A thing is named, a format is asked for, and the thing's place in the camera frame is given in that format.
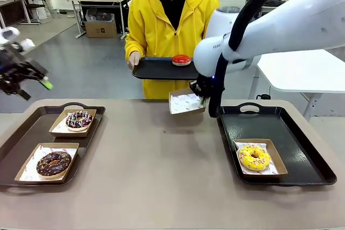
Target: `black office chair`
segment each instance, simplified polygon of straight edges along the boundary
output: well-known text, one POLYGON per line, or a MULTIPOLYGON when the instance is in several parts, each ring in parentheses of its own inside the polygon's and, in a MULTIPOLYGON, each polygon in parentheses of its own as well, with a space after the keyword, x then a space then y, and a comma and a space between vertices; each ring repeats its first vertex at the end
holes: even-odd
MULTIPOLYGON (((46 6, 48 6, 47 5, 47 2, 46 2, 46 0, 40 0, 40 1, 43 1, 43 3, 45 3, 45 4, 27 4, 26 5, 26 7, 28 8, 28 9, 30 9, 31 11, 32 10, 34 10, 35 12, 36 12, 36 14, 37 14, 37 21, 39 22, 39 23, 42 23, 41 21, 40 21, 40 19, 39 19, 39 16, 38 16, 38 11, 37 11, 37 9, 38 8, 45 8, 46 6)), ((46 23, 48 23, 48 22, 51 22, 51 21, 53 21, 54 20, 54 17, 53 17, 53 15, 52 15, 52 13, 48 10, 48 12, 50 13, 50 15, 52 16, 52 20, 50 20, 50 21, 47 21, 46 23)))

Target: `black tray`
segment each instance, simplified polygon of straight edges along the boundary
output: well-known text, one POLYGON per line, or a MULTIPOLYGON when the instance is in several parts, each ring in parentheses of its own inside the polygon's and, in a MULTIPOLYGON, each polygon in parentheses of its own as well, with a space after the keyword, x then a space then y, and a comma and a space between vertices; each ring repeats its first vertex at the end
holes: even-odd
POLYGON ((70 102, 61 106, 43 106, 33 114, 9 137, 0 148, 0 186, 5 187, 35 187, 56 186, 69 183, 79 168, 102 117, 105 107, 86 106, 78 102, 70 102), (83 109, 95 109, 96 115, 86 137, 54 137, 49 133, 51 125, 67 106, 77 105, 83 109), (15 177, 39 143, 79 143, 76 157, 63 183, 18 184, 15 177))
POLYGON ((220 113, 220 133, 228 143, 225 149, 231 154, 237 175, 242 181, 279 186, 331 185, 336 182, 332 169, 284 108, 248 102, 235 107, 221 107, 220 113), (256 106, 259 111, 242 112, 244 106, 256 106), (232 143, 237 138, 271 139, 288 174, 279 178, 243 174, 232 143))
POLYGON ((175 66, 172 58, 142 58, 134 67, 132 75, 139 79, 196 80, 198 72, 193 60, 187 66, 175 66))

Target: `black shirt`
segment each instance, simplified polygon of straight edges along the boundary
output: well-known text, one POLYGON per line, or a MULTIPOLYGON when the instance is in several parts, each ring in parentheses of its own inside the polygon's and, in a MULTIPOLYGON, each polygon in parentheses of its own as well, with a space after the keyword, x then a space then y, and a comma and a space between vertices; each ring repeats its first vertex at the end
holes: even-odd
POLYGON ((164 9, 165 15, 168 17, 175 30, 180 23, 182 10, 185 0, 160 0, 164 9))

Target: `donut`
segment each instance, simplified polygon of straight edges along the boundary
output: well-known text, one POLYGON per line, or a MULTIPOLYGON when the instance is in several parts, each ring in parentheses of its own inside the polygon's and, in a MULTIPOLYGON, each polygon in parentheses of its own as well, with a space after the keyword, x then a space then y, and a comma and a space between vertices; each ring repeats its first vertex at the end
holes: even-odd
POLYGON ((172 58, 172 63, 175 66, 187 66, 191 63, 191 58, 189 58, 187 55, 176 55, 172 58))
POLYGON ((38 161, 36 170, 43 178, 58 178, 65 173, 71 161, 72 158, 67 152, 51 152, 38 161))
POLYGON ((92 115, 85 110, 80 110, 67 116, 66 125, 69 130, 82 131, 87 129, 91 121, 92 115))
POLYGON ((238 151, 239 160, 246 168, 262 171, 270 165, 271 157, 258 145, 246 145, 238 151))

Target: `sleeve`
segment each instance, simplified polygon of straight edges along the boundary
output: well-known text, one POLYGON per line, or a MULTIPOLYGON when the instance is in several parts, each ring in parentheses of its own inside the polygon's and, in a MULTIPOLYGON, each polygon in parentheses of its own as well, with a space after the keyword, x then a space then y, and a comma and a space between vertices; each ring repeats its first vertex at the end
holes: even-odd
POLYGON ((137 0, 132 0, 128 14, 128 30, 126 37, 125 51, 126 60, 133 51, 139 51, 141 57, 145 56, 146 39, 144 19, 141 12, 136 8, 137 0))
POLYGON ((211 16, 213 12, 220 7, 219 0, 210 0, 208 8, 206 10, 206 21, 204 26, 204 32, 203 32, 203 39, 205 38, 207 27, 209 26, 209 21, 211 19, 211 16))

